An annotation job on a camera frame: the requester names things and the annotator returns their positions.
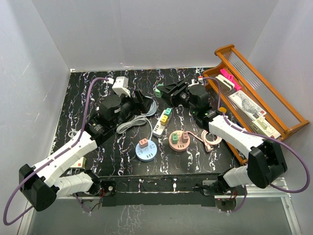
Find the blue round power strip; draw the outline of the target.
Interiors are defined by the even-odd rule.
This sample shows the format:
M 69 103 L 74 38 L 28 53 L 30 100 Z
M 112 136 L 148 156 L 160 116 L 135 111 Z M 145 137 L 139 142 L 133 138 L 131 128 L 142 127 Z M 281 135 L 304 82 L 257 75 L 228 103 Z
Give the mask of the blue round power strip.
M 148 141 L 149 141 L 149 145 L 147 147 L 140 148 L 139 144 L 137 144 L 136 148 L 135 148 L 136 156 L 142 162 L 150 162 L 157 155 L 157 146 L 156 146 L 156 144 L 152 140 L 148 140 Z

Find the pink cube adapter top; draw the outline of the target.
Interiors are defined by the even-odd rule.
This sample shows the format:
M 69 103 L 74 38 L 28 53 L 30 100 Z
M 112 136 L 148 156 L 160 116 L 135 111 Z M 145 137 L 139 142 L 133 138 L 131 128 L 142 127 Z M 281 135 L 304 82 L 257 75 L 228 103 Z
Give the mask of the pink cube adapter top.
M 145 148 L 149 145 L 149 141 L 146 138 L 144 138 L 141 139 L 138 144 L 140 148 Z

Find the pink round power strip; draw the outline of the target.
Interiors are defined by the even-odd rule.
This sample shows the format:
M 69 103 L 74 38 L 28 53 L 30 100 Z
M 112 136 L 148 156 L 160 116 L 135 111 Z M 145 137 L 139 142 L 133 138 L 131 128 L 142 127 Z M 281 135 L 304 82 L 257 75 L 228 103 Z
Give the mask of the pink round power strip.
M 171 137 L 172 137 L 172 133 L 175 133 L 175 132 L 177 132 L 177 134 L 178 134 L 179 141 L 178 141 L 177 144 L 172 144 Z M 176 131 L 172 132 L 172 133 L 170 134 L 170 137 L 169 137 L 169 146 L 171 147 L 172 150 L 174 150 L 174 151 L 176 151 L 176 152 L 183 152 L 183 151 L 185 151 L 185 150 L 189 147 L 189 145 L 190 145 L 190 140 L 189 140 L 189 142 L 187 142 L 187 143 L 183 143 L 183 142 L 181 141 L 182 132 L 183 132 L 183 131 L 181 131 L 181 130 L 176 130 Z

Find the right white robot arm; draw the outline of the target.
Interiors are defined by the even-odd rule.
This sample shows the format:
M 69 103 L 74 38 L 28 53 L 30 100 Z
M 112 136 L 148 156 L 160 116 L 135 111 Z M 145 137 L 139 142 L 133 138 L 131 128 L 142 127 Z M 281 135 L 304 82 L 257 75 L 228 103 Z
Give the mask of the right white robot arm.
M 266 188 L 288 169 L 281 146 L 267 137 L 248 134 L 237 124 L 229 121 L 221 112 L 210 106 L 210 94 L 204 85 L 189 85 L 181 80 L 170 85 L 159 85 L 156 97 L 162 98 L 171 107 L 188 108 L 196 124 L 239 150 L 247 164 L 231 168 L 218 176 L 213 184 L 216 190 L 230 194 L 236 186 L 254 184 Z

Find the pink small adapter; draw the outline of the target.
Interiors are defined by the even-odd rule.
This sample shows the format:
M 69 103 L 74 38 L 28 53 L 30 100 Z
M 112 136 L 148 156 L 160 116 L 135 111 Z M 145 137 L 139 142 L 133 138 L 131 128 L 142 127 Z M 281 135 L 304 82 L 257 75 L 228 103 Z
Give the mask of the pink small adapter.
M 181 141 L 183 143 L 187 143 L 189 142 L 190 138 L 188 136 L 188 133 L 187 132 L 182 132 L 182 135 L 181 135 Z

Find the white slanted power strip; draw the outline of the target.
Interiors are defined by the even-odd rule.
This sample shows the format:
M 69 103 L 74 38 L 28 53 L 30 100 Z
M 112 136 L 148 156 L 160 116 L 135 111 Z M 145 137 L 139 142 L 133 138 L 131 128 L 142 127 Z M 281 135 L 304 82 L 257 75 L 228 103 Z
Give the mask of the white slanted power strip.
M 168 123 L 169 123 L 169 121 L 170 121 L 170 119 L 171 119 L 171 116 L 172 116 L 172 113 L 171 113 L 171 115 L 169 116 L 169 120 L 168 120 L 167 125 L 166 125 L 166 126 L 162 126 L 162 125 L 160 124 L 160 120 L 161 120 L 161 117 L 164 115 L 165 110 L 162 112 L 160 118 L 158 119 L 158 121 L 157 121 L 157 123 L 156 123 L 156 125 L 155 125 L 155 127 L 154 127 L 154 129 L 153 129 L 153 136 L 155 136 L 155 137 L 157 137 L 157 138 L 160 138 L 160 137 L 163 135 L 164 130 L 165 130 L 165 128 L 167 127 L 167 125 L 168 125 Z

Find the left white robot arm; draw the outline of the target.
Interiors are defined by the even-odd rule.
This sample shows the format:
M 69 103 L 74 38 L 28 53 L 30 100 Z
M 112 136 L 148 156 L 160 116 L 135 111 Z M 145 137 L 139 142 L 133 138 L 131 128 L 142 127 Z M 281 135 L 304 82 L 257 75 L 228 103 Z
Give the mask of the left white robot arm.
M 57 198 L 67 194 L 87 192 L 96 195 L 100 192 L 101 183 L 90 171 L 70 177 L 62 174 L 113 136 L 121 124 L 149 112 L 153 99 L 140 90 L 134 94 L 106 96 L 75 137 L 41 162 L 20 168 L 20 191 L 36 211 L 47 209 Z

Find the yellow cube adapter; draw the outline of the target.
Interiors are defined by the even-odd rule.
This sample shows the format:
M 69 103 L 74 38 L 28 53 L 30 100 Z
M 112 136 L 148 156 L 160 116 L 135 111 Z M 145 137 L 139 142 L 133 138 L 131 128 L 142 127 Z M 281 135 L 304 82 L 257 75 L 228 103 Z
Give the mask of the yellow cube adapter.
M 168 123 L 168 120 L 169 120 L 169 117 L 166 116 L 166 115 L 163 115 L 163 116 L 161 117 L 160 124 L 161 124 L 162 126 L 166 126 L 167 123 Z

